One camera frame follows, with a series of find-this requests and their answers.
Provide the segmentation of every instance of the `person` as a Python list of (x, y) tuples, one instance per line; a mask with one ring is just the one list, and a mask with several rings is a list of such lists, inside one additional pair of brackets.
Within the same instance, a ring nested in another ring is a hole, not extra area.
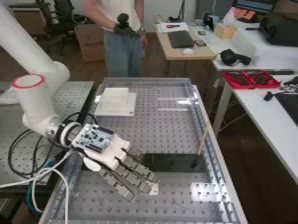
[[(105, 63), (113, 77), (141, 75), (142, 49), (147, 45), (144, 29), (144, 0), (82, 0), (86, 17), (104, 28)], [(129, 16), (120, 28), (117, 17)]]

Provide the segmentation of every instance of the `white robotic arm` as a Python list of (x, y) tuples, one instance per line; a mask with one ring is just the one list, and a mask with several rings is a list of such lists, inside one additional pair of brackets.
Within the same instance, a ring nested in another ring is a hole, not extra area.
[(0, 32), (0, 45), (29, 73), (12, 82), (24, 110), (24, 125), (48, 139), (74, 148), (86, 167), (100, 173), (129, 201), (134, 194), (124, 183), (150, 193), (158, 178), (133, 160), (130, 143), (96, 124), (82, 127), (72, 120), (62, 120), (56, 113), (52, 96), (69, 79), (69, 71), (65, 65), (52, 61), (1, 3)]

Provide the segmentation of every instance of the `white desk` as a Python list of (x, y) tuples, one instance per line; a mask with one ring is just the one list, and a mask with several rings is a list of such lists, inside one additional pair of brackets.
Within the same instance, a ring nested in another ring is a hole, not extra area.
[[(241, 52), (237, 49), (237, 47), (233, 45), (231, 40), (221, 39), (219, 37), (217, 37), (214, 32), (211, 32), (209, 30), (205, 30), (205, 32), (206, 32), (205, 36), (198, 35), (197, 31), (199, 29), (203, 29), (203, 28), (202, 27), (190, 27), (190, 30), (193, 30), (195, 35), (199, 37), (199, 39), (205, 41), (207, 47), (211, 49), (214, 54), (219, 54), (223, 50), (231, 49), (235, 53), (245, 55), (245, 53)], [(293, 61), (291, 60), (282, 61), (282, 60), (277, 60), (277, 59), (273, 60), (271, 58), (266, 59), (265, 57), (262, 57), (262, 60), (259, 60), (259, 58), (254, 58), (249, 66), (239, 63), (231, 67), (222, 63), (221, 56), (218, 55), (217, 58), (213, 60), (213, 65), (214, 65), (217, 71), (230, 70), (230, 69), (238, 69), (238, 70), (262, 69), (262, 70), (282, 71), (282, 70), (289, 70), (293, 67)]]
[[(279, 81), (287, 81), (293, 79), (293, 76), (274, 76), (274, 78)], [(278, 89), (234, 90), (225, 82), (213, 130), (218, 134), (233, 93), (291, 174), (293, 179), (298, 183), (298, 126), (277, 98), (274, 97), (269, 102), (263, 100), (267, 91), (273, 93), (281, 92)]]

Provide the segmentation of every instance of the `computer monitor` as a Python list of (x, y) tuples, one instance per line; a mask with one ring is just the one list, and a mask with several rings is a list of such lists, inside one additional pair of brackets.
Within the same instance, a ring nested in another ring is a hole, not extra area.
[(273, 11), (278, 0), (234, 0), (233, 6), (249, 9), (259, 14)]

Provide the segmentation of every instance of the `jeans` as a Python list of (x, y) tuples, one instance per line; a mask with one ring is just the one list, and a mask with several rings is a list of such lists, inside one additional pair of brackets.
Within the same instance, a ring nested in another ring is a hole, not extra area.
[(129, 38), (105, 30), (105, 63), (110, 77), (141, 76), (141, 38)]

